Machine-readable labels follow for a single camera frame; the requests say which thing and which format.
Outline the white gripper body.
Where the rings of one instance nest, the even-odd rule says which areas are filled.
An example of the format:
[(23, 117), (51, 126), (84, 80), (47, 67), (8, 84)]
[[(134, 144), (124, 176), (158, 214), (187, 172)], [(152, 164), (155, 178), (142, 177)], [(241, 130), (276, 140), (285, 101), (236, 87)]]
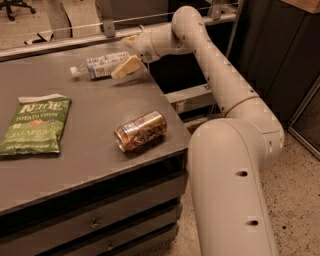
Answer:
[(135, 36), (133, 49), (144, 63), (151, 63), (157, 60), (157, 54), (152, 45), (152, 33), (150, 31), (143, 31)]

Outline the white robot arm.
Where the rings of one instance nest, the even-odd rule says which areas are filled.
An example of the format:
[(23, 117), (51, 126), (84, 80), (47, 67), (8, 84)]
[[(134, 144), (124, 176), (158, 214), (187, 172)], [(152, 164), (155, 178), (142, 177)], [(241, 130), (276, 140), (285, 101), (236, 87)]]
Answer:
[(211, 41), (200, 13), (177, 9), (170, 23), (125, 37), (138, 60), (191, 53), (221, 111), (200, 125), (188, 171), (202, 256), (278, 256), (261, 182), (275, 162), (283, 128), (250, 84)]

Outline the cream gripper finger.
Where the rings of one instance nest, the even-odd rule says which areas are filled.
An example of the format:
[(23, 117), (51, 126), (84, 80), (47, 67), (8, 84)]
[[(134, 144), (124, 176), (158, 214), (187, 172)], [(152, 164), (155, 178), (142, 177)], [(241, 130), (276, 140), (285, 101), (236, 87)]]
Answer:
[(121, 42), (129, 48), (135, 49), (136, 43), (137, 43), (138, 36), (137, 35), (131, 35), (127, 36), (121, 39)]
[(134, 73), (142, 66), (143, 63), (141, 59), (137, 55), (132, 55), (111, 72), (111, 77), (113, 79), (121, 79), (131, 73)]

